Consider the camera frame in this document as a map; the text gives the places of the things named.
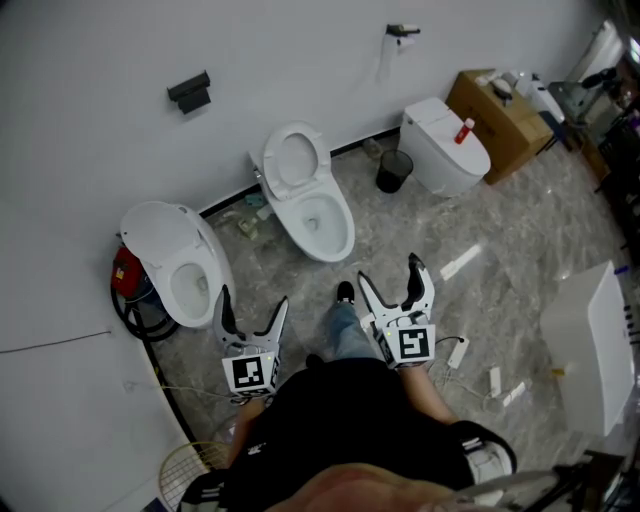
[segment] toilet bowl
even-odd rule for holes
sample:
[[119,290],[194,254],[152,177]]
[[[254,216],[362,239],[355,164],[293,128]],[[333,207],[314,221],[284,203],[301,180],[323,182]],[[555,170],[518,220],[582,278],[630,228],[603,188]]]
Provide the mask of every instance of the toilet bowl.
[[462,125],[438,98],[404,111],[398,149],[413,159],[416,179],[438,196],[451,197],[469,190],[491,168],[489,154],[473,132],[462,144],[455,143]]
[[251,158],[265,197],[298,247],[317,261],[346,258],[355,241],[353,217],[321,134],[290,123],[271,134],[261,158]]
[[179,324],[206,329],[222,285],[235,286],[215,233],[186,206],[160,201],[131,208],[120,222],[127,248],[141,261],[167,313]]

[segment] wall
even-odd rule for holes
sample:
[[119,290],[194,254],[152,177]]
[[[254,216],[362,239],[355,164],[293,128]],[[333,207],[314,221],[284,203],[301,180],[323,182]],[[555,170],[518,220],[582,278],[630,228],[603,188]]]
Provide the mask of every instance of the wall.
[[186,443],[100,255],[0,202],[0,496],[15,512],[141,510]]
[[[601,23],[584,0],[21,0],[0,11],[0,198],[101,249],[146,199],[204,208],[253,183],[246,151],[305,119],[337,147],[444,96],[456,72],[561,79]],[[388,22],[417,44],[377,83]],[[166,88],[206,69],[190,117]]]

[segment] smart toilet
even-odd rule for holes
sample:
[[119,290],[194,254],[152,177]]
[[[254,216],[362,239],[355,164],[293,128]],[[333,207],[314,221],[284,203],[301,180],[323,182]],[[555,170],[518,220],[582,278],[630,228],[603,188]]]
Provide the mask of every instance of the smart toilet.
[[456,144],[462,120],[438,98],[404,111],[398,149],[414,163],[413,175],[427,190],[451,197],[473,187],[489,172],[487,150],[473,132]]
[[160,201],[131,208],[120,222],[127,248],[142,262],[162,304],[186,327],[206,329],[222,285],[235,286],[227,256],[200,215]]
[[307,123],[290,123],[271,134],[261,156],[251,156],[256,176],[293,241],[317,261],[346,258],[355,241],[353,217],[322,135]]

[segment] floor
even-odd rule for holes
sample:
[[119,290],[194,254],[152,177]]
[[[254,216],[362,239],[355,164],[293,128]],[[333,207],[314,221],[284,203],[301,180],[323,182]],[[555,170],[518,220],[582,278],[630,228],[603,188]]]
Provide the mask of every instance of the floor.
[[[381,141],[386,147],[396,143],[396,138]],[[413,251],[436,286],[437,336],[470,339],[455,380],[444,382],[443,365],[431,370],[460,417],[504,436],[523,469],[574,461],[586,447],[628,452],[640,433],[638,390],[624,423],[607,439],[568,431],[541,339],[540,313],[563,279],[607,259],[616,266],[627,263],[607,204],[593,194],[595,182],[589,169],[579,156],[558,146],[497,185],[480,182],[446,200],[431,195],[413,177],[395,195],[378,191],[376,163],[361,148],[334,158],[333,174],[356,226],[354,250],[338,264],[304,256],[273,215],[258,224],[257,239],[247,239],[236,224],[239,215],[250,218],[255,209],[243,201],[210,217],[207,220],[231,262],[240,328],[262,330],[282,296],[289,297],[282,383],[304,366],[307,354],[331,358],[324,316],[334,301],[337,283],[347,279],[355,284],[362,270],[387,301],[403,300],[407,256]],[[477,256],[445,280],[440,269],[474,246]],[[356,302],[364,316],[360,296]],[[439,359],[448,358],[453,347],[447,343],[439,345]],[[228,393],[220,346],[212,332],[181,329],[170,340],[156,344],[155,352],[174,386]],[[523,381],[527,387],[507,408],[480,398],[488,392],[488,370],[493,365],[501,367],[503,389]],[[233,406],[191,391],[174,396],[198,440],[224,439]]]

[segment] black shirt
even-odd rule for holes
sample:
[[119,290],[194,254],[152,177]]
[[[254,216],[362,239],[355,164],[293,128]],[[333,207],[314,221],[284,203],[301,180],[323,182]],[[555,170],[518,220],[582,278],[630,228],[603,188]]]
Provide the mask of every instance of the black shirt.
[[416,411],[397,373],[382,361],[325,363],[285,382],[256,419],[231,468],[201,477],[183,502],[193,504],[202,485],[224,482],[221,507],[264,510],[322,470],[346,463],[372,464],[406,478],[462,489],[473,485],[473,478],[461,443],[473,437],[507,447],[475,423],[447,426]]

